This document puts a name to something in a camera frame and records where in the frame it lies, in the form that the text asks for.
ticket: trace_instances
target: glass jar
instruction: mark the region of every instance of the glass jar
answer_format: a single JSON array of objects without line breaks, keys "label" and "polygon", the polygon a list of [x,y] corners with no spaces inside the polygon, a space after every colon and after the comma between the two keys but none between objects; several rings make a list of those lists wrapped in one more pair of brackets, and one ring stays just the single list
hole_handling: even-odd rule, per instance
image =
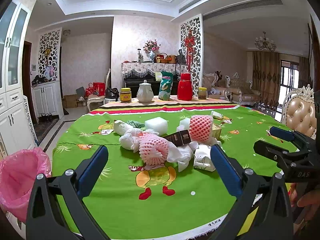
[{"label": "glass jar", "polygon": [[121,103],[130,103],[131,102],[131,88],[121,88],[120,101],[121,101]]},{"label": "glass jar", "polygon": [[207,99],[207,88],[198,88],[198,99],[203,100]]}]

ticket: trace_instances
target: chandelier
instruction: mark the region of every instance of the chandelier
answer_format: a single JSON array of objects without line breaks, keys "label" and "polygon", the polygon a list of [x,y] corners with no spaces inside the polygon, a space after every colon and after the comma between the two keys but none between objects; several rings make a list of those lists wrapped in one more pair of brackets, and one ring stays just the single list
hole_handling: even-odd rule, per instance
[{"label": "chandelier", "polygon": [[271,52],[274,52],[277,48],[276,44],[273,41],[269,41],[269,38],[266,38],[266,32],[263,32],[264,38],[260,37],[260,39],[256,38],[254,44],[257,49],[268,49]]}]

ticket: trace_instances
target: trash can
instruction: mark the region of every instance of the trash can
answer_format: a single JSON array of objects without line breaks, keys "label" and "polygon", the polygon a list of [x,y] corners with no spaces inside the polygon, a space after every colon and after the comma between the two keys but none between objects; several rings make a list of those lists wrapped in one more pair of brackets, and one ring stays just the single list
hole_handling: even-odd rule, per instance
[{"label": "trash can", "polygon": [[21,150],[0,161],[0,203],[26,223],[29,198],[37,174],[51,176],[51,163],[41,148]]}]

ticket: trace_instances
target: drawer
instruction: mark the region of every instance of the drawer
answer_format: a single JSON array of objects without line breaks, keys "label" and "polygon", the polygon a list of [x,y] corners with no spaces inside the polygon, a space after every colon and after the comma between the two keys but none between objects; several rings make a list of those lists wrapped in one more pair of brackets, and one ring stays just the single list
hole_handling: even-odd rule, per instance
[{"label": "drawer", "polygon": [[8,104],[8,109],[10,109],[13,106],[16,106],[17,104],[20,104],[23,102],[22,100],[22,91],[20,88],[6,92],[6,97],[7,97],[7,104]]},{"label": "drawer", "polygon": [[0,95],[0,114],[8,110],[7,98],[5,93]]}]

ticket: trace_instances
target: white ceramic teapot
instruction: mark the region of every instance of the white ceramic teapot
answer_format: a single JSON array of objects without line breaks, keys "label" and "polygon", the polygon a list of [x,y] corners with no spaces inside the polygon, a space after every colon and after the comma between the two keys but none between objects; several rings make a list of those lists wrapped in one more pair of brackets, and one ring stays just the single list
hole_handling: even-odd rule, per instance
[{"label": "white ceramic teapot", "polygon": [[147,83],[146,80],[143,81],[143,83],[140,84],[137,98],[139,102],[141,103],[149,103],[153,99],[153,92],[151,89],[151,84]]}]

